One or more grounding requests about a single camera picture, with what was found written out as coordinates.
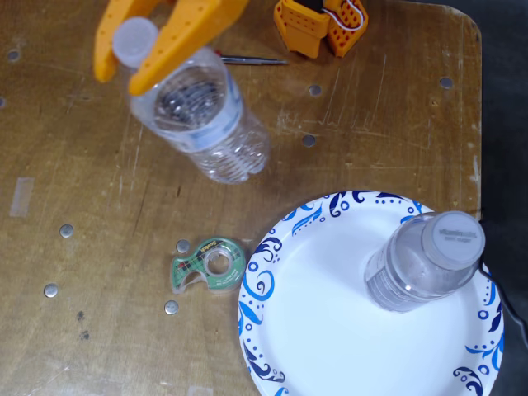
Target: black cable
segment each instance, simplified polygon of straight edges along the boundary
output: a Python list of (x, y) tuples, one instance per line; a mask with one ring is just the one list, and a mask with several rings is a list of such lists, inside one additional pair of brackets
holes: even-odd
[(525, 343), (525, 347), (528, 350), (528, 329), (526, 326), (526, 322), (519, 315), (517, 315), (517, 312), (515, 312), (515, 309), (510, 303), (510, 300), (504, 294), (503, 288), (484, 270), (483, 256), (480, 257), (480, 261), (478, 263), (478, 270), (483, 276), (485, 276), (495, 284), (495, 287), (498, 291), (498, 295), (501, 298), (502, 307), (506, 309), (506, 311), (510, 315), (510, 318), (513, 319), (513, 321), (519, 325), (519, 328), (521, 328), (522, 341)]

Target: screwdriver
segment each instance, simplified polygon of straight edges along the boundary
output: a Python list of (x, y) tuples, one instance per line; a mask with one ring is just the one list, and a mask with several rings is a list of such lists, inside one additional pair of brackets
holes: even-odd
[(287, 60), (281, 59), (267, 59), (258, 58), (254, 56), (238, 56), (238, 55), (222, 55), (218, 51), (216, 53), (222, 58), (225, 64), (249, 64), (249, 65), (264, 65), (264, 64), (288, 64)]

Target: lying water bottle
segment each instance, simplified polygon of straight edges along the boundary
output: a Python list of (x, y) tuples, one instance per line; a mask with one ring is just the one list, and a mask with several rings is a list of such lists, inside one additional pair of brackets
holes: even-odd
[[(130, 18), (115, 33), (112, 49), (134, 73), (157, 37), (151, 21)], [(207, 47), (149, 92), (130, 97), (130, 110), (216, 182), (242, 183), (266, 166), (269, 134), (244, 105), (222, 59)]]

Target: orange plastic part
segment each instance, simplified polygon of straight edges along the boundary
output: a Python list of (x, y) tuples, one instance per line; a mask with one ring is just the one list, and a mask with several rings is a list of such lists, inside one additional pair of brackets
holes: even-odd
[[(363, 5), (359, 0), (354, 0), (353, 4), (365, 18), (363, 26), (355, 32), (344, 31), (327, 13), (315, 12), (294, 0), (280, 0), (275, 6), (273, 19), (288, 50), (315, 59), (319, 55), (321, 39), (326, 36), (334, 54), (342, 57), (359, 40), (368, 25), (369, 17)], [(326, 0), (324, 6), (338, 14), (342, 23), (349, 27), (356, 27), (361, 22), (346, 1)]]
[[(352, 48), (352, 46), (360, 39), (365, 33), (366, 27), (369, 24), (369, 16), (366, 14), (363, 5), (359, 0), (353, 0), (352, 2), (363, 14), (363, 26), (357, 31), (345, 31), (332, 19), (330, 21), (329, 32), (328, 32), (328, 43), (332, 47), (333, 53), (342, 58)], [(341, 9), (337, 13), (345, 26), (350, 28), (359, 27), (361, 24), (361, 17), (354, 8), (350, 7), (350, 4), (344, 2)]]
[[(111, 0), (97, 29), (94, 70), (97, 80), (110, 81), (118, 60), (111, 41), (119, 26), (131, 17), (147, 17), (162, 0)], [(162, 81), (230, 27), (242, 14), (249, 0), (178, 0), (158, 41), (138, 72), (130, 79), (131, 95), (142, 95)]]

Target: blue floral pattern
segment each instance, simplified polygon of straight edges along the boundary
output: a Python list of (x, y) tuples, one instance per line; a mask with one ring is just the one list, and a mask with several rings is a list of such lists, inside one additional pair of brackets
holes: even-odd
[[(298, 209), (290, 212), (275, 228), (270, 230), (255, 250), (247, 265), (238, 299), (238, 335), (247, 368), (262, 394), (284, 396), (290, 394), (289, 389), (292, 389), (291, 386), (288, 386), (287, 372), (284, 373), (278, 367), (272, 367), (273, 365), (264, 356), (265, 352), (262, 351), (259, 341), (252, 337), (252, 335), (256, 335), (253, 334), (256, 327), (261, 326), (266, 320), (264, 305), (273, 296), (276, 288), (273, 271), (276, 266), (281, 264), (280, 254), (283, 243), (287, 238), (294, 238), (299, 235), (307, 227), (321, 226), (320, 224), (324, 223), (327, 217), (328, 219), (336, 219), (345, 213), (350, 214), (356, 207), (365, 205), (365, 203), (397, 205), (398, 209), (401, 208), (401, 212), (405, 214), (400, 219), (400, 224), (409, 221), (416, 215), (431, 211), (420, 202), (395, 194), (367, 190), (340, 191), (301, 205)], [(284, 227), (288, 229), (288, 235), (284, 234)], [(476, 314), (479, 321), (482, 321), (483, 324), (487, 323), (489, 341), (484, 345), (465, 346), (468, 356), (480, 356), (478, 367), (469, 363), (474, 361), (473, 358), (473, 360), (468, 359), (465, 362), (468, 366), (463, 365), (453, 371), (453, 376), (465, 384), (467, 390), (474, 392), (477, 396), (483, 396), (483, 377), (487, 381), (494, 381), (497, 377), (504, 349), (502, 305), (495, 285), (488, 281), (485, 287), (487, 289), (483, 308)], [(491, 375), (489, 367), (495, 370), (493, 375)]]

